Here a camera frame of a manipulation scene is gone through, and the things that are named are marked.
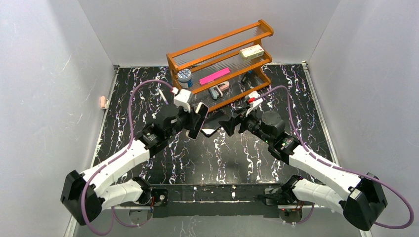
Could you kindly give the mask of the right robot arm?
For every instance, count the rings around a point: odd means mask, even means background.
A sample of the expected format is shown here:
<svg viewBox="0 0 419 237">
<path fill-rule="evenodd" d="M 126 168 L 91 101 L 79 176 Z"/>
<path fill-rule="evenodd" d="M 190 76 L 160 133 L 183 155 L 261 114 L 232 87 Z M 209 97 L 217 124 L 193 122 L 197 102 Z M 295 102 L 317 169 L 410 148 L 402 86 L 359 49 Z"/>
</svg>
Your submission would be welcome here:
<svg viewBox="0 0 419 237">
<path fill-rule="evenodd" d="M 293 177 L 282 190 L 293 199 L 309 201 L 338 212 L 356 228 L 368 231 L 387 206 L 387 200 L 377 177 L 344 171 L 326 158 L 306 150 L 298 139 L 285 131 L 285 121 L 277 112 L 258 115 L 256 111 L 236 110 L 230 119 L 219 122 L 231 136 L 235 127 L 239 133 L 249 131 L 268 144 L 276 159 L 298 168 L 321 181 L 315 184 Z"/>
</svg>

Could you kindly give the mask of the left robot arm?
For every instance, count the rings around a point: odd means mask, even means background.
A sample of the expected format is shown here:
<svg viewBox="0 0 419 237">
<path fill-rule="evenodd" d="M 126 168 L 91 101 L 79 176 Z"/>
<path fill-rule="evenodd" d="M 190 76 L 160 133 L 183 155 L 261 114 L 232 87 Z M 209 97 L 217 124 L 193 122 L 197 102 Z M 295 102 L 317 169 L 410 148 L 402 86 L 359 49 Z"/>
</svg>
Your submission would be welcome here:
<svg viewBox="0 0 419 237">
<path fill-rule="evenodd" d="M 203 103 L 192 107 L 189 112 L 182 106 L 164 105 L 155 119 L 134 136 L 132 143 L 92 168 L 81 173 L 76 170 L 68 173 L 60 201 L 82 226 L 111 206 L 141 201 L 149 192 L 144 180 L 134 178 L 119 185 L 114 182 L 164 150 L 169 139 L 181 130 L 186 130 L 188 137 L 196 139 L 208 110 Z"/>
</svg>

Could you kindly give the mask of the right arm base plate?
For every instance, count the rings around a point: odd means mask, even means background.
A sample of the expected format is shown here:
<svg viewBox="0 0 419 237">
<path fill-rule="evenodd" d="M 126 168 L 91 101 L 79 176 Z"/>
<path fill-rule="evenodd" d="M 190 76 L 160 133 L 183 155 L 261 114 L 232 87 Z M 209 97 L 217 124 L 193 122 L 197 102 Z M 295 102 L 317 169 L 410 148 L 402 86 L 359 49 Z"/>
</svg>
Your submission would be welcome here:
<svg viewBox="0 0 419 237">
<path fill-rule="evenodd" d="M 293 193 L 294 186 L 279 185 L 270 186 L 258 194 L 254 199 L 263 202 L 267 206 L 295 205 L 295 209 L 302 208 L 304 201 L 298 200 Z"/>
</svg>

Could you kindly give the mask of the phone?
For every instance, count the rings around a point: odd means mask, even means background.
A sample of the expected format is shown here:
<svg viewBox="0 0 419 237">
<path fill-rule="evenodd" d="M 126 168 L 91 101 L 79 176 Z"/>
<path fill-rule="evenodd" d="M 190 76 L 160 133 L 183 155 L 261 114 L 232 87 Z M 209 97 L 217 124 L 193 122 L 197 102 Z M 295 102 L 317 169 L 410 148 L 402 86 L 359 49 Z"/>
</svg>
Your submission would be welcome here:
<svg viewBox="0 0 419 237">
<path fill-rule="evenodd" d="M 209 112 L 209 107 L 203 103 L 200 102 L 193 113 L 192 116 L 192 126 L 191 129 L 189 129 L 186 132 L 186 136 L 190 139 L 195 140 L 198 137 L 198 134 L 200 133 L 200 130 L 206 120 L 207 114 Z"/>
</svg>

